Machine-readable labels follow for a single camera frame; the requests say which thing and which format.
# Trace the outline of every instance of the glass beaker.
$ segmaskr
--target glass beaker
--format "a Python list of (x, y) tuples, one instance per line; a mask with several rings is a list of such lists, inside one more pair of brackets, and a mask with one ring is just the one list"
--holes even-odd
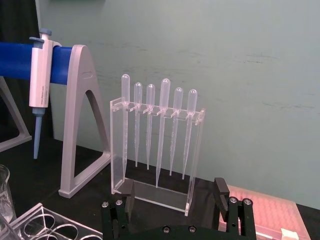
[(21, 240), (10, 224), (0, 214), (0, 240)]
[(0, 164), (0, 214), (8, 223), (17, 218), (8, 183), (9, 177), (9, 169)]

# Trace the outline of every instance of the pipette stand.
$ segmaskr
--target pipette stand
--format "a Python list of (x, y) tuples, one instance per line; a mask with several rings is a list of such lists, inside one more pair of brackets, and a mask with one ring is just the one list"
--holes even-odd
[(32, 137), (30, 136), (28, 129), (25, 125), (24, 120), (19, 112), (19, 109), (15, 103), (14, 98), (11, 95), (11, 92), (6, 84), (5, 79), (0, 76), (0, 97), (3, 99), (6, 107), (9, 110), (9, 113), (12, 116), (12, 119), (18, 128), (19, 135), (11, 138), (9, 140), (0, 142), (0, 152), (3, 152), (7, 149), (13, 148), (20, 144), (23, 144), (27, 141), (30, 141)]
[[(124, 129), (124, 111), (123, 109), (128, 112), (130, 115), (131, 113), (134, 114), (135, 112), (135, 103), (130, 102), (127, 106), (123, 104), (123, 99), (117, 98), (110, 102), (110, 131), (111, 131), (111, 193), (112, 194), (121, 194), (122, 189), (126, 189), (126, 184), (130, 184), (128, 178), (126, 178), (126, 169), (123, 166), (123, 152), (126, 152), (128, 149), (125, 148), (134, 148), (133, 144), (128, 144), (125, 146), (123, 144), (123, 129)], [(139, 110), (141, 116), (152, 114), (153, 118), (160, 118), (162, 111), (159, 106), (153, 106), (152, 111), (148, 108), (147, 104), (141, 104)], [(166, 123), (173, 120), (175, 115), (175, 110), (173, 108), (168, 107), (164, 117), (166, 118)], [(187, 121), (187, 110), (182, 109), (177, 116), (179, 121)], [(174, 209), (180, 212), (183, 212), (185, 216), (188, 216), (193, 192), (195, 187), (195, 179), (196, 179), (196, 171), (197, 171), (197, 164), (199, 161), (199, 151), (200, 151), (200, 144), (202, 138), (202, 131), (203, 131), (203, 124), (204, 124), (204, 117), (205, 117), (205, 110), (202, 109), (200, 112), (196, 111), (192, 116), (192, 127), (196, 131), (194, 144), (192, 145), (193, 149), (190, 148), (190, 154), (188, 161), (191, 165), (189, 171), (189, 186), (188, 192), (182, 193), (173, 191), (171, 189), (163, 188), (163, 187), (156, 187), (152, 184), (147, 184), (144, 182), (140, 182), (134, 179), (134, 191), (135, 191), (135, 198), (139, 200), (143, 200), (149, 203), (157, 204), (163, 207), (167, 207), (170, 209)], [(177, 142), (184, 144), (184, 139), (178, 139)], [(151, 148), (156, 148), (158, 146), (158, 142), (152, 142)], [(168, 152), (170, 149), (163, 149), (163, 152)], [(139, 158), (139, 162), (144, 161), (145, 159)], [(162, 164), (164, 161), (169, 161), (170, 158), (163, 158)]]
[[(87, 96), (102, 140), (103, 153), (75, 176), (76, 144), (83, 99)], [(110, 163), (109, 133), (94, 63), (85, 45), (74, 45), (71, 51), (66, 87), (61, 187), (59, 194), (71, 198)]]

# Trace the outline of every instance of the blue bar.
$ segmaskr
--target blue bar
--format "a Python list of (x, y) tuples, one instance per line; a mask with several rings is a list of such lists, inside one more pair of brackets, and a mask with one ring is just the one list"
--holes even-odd
[[(0, 76), (30, 81), (32, 47), (32, 44), (0, 42)], [(54, 47), (51, 83), (67, 85), (71, 50), (72, 47)]]

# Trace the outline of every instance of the green wall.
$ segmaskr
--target green wall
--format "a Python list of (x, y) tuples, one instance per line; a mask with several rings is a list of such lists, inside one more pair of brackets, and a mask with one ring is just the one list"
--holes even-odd
[[(172, 93), (195, 88), (199, 108), (207, 110), (198, 177), (224, 177), (320, 209), (320, 1), (41, 0), (38, 6), (40, 24), (55, 41), (89, 47), (107, 113), (121, 95), (123, 73), (157, 85), (156, 102), (163, 78)], [(50, 93), (54, 134), (62, 140), (65, 86), (53, 84)], [(88, 101), (78, 144), (101, 149)]]

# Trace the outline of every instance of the gray plastic stand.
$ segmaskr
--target gray plastic stand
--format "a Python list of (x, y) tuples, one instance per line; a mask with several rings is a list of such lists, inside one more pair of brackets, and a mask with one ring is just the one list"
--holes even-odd
[(0, 97), (3, 99), (5, 105), (7, 106), (9, 113), (11, 114), (15, 125), (19, 130), (19, 135), (11, 138), (9, 140), (0, 142), (0, 152), (3, 152), (7, 149), (13, 148), (20, 144), (23, 144), (27, 141), (30, 141), (32, 137), (30, 136), (28, 129), (25, 125), (24, 120), (18, 110), (18, 107), (12, 97), (10, 90), (6, 84), (5, 79), (0, 76)]
[[(75, 176), (79, 117), (85, 95), (93, 110), (102, 140), (103, 153), (101, 157)], [(66, 87), (61, 187), (59, 190), (61, 196), (71, 198), (110, 163), (111, 154), (109, 142), (109, 131), (107, 130), (104, 105), (91, 54), (87, 46), (74, 45), (70, 56)]]

